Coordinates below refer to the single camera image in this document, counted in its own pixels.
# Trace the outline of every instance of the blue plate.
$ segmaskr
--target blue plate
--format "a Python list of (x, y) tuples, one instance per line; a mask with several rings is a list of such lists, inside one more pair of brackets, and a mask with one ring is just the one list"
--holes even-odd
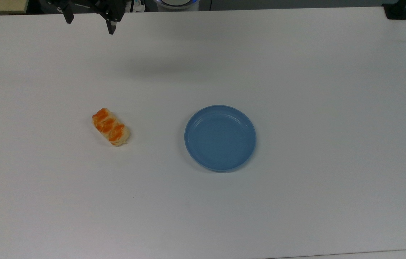
[(242, 166), (256, 146), (256, 132), (248, 117), (225, 105), (195, 113), (187, 123), (184, 138), (190, 156), (216, 172)]

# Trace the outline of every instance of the black clamp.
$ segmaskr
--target black clamp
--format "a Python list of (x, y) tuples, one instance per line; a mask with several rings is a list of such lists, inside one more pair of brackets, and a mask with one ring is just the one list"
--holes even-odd
[(406, 0), (399, 0), (394, 4), (383, 4), (382, 6), (389, 20), (406, 20)]

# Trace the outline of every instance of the bread roll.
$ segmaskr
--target bread roll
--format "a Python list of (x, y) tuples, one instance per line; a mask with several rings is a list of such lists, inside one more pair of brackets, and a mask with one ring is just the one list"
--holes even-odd
[(128, 128), (107, 108), (102, 108), (92, 117), (96, 129), (114, 146), (121, 146), (129, 138)]

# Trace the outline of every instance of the cable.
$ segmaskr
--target cable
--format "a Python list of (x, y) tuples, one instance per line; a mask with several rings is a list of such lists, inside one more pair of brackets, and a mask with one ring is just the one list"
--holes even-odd
[(129, 12), (133, 12), (134, 0), (131, 0), (131, 7), (129, 8)]

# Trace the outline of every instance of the table surface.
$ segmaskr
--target table surface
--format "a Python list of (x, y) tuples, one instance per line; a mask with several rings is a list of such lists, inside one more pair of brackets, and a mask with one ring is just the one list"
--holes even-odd
[[(184, 128), (252, 121), (232, 173)], [(131, 130), (111, 146), (100, 108)], [(0, 17), (0, 258), (406, 249), (406, 21), (380, 7)]]
[(0, 13), (25, 13), (29, 0), (0, 0)]

